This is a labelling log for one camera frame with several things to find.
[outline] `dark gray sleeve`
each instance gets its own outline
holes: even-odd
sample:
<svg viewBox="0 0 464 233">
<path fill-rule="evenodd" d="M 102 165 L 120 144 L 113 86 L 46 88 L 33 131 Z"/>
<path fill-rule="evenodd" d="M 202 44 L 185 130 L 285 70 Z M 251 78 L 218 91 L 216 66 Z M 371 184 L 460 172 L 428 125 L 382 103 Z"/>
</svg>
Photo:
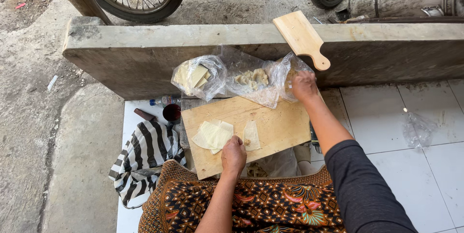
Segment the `dark gray sleeve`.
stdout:
<svg viewBox="0 0 464 233">
<path fill-rule="evenodd" d="M 357 141 L 346 140 L 332 147 L 325 155 L 325 163 L 348 232 L 417 233 Z"/>
</svg>

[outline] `brown patterned fabric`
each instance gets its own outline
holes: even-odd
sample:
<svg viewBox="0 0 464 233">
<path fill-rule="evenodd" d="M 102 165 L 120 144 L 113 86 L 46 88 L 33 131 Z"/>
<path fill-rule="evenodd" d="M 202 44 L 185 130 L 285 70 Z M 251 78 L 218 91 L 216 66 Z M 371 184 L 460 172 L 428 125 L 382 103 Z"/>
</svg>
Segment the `brown patterned fabric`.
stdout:
<svg viewBox="0 0 464 233">
<path fill-rule="evenodd" d="M 192 233 L 208 207 L 216 179 L 199 181 L 174 160 L 163 165 L 158 187 L 143 204 L 139 233 Z M 240 179 L 232 202 L 232 231 L 345 233 L 325 166 L 284 179 Z"/>
</svg>

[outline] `concrete ledge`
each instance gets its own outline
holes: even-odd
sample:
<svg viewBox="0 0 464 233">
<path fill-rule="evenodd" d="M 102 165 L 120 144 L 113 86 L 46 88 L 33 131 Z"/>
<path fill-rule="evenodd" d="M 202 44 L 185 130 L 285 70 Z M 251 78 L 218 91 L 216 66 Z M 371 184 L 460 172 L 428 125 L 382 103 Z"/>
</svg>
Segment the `concrete ledge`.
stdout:
<svg viewBox="0 0 464 233">
<path fill-rule="evenodd" d="M 316 24 L 329 70 L 318 85 L 464 78 L 464 24 Z M 290 47 L 273 24 L 104 26 L 73 18 L 63 56 L 126 100 L 177 94 L 172 68 L 228 44 L 263 60 Z M 302 58 L 312 66 L 310 58 Z"/>
</svg>

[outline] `red litter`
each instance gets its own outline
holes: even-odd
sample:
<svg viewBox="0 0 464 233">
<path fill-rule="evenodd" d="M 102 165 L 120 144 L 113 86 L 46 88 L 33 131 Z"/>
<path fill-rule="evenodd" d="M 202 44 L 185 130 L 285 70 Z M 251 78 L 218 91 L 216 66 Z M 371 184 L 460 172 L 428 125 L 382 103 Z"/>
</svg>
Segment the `red litter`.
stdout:
<svg viewBox="0 0 464 233">
<path fill-rule="evenodd" d="M 26 3 L 22 3 L 21 5 L 18 5 L 17 7 L 15 7 L 15 9 L 19 9 L 19 8 L 25 6 L 25 5 L 26 5 Z"/>
</svg>

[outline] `clear plastic bag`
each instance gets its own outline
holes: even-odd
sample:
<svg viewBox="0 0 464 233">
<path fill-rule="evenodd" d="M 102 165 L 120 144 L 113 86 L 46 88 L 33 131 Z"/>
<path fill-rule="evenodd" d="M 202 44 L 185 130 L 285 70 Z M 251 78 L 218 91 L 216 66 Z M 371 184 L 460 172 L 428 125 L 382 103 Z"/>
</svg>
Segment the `clear plastic bag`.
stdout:
<svg viewBox="0 0 464 233">
<path fill-rule="evenodd" d="M 270 178 L 295 177 L 301 175 L 293 148 L 279 151 L 258 159 L 255 162 L 259 164 Z"/>
<path fill-rule="evenodd" d="M 207 82 L 201 87 L 195 87 L 198 83 L 198 75 L 194 75 L 195 69 L 201 65 L 205 67 L 209 74 Z M 187 60 L 174 68 L 171 83 L 179 88 L 188 96 L 196 96 L 205 101 L 214 98 L 218 93 L 225 93 L 225 80 L 227 78 L 227 68 L 221 59 L 214 55 L 204 55 Z"/>
<path fill-rule="evenodd" d="M 293 52 L 288 53 L 283 59 L 277 60 L 272 71 L 271 78 L 274 80 L 279 95 L 288 102 L 298 101 L 291 92 L 291 80 L 299 71 L 314 72 Z"/>
<path fill-rule="evenodd" d="M 279 94 L 270 77 L 275 64 L 274 61 L 263 61 L 224 44 L 218 45 L 213 54 L 221 58 L 227 68 L 227 80 L 225 82 L 226 90 L 260 105 L 272 109 L 276 108 Z M 247 71 L 254 72 L 256 69 L 264 70 L 268 78 L 267 85 L 257 83 L 256 90 L 254 90 L 249 85 L 239 84 L 235 81 L 236 76 L 244 75 Z"/>
<path fill-rule="evenodd" d="M 432 144 L 433 133 L 436 132 L 437 129 L 437 124 L 426 117 L 408 112 L 403 136 L 409 147 L 429 147 Z"/>
</svg>

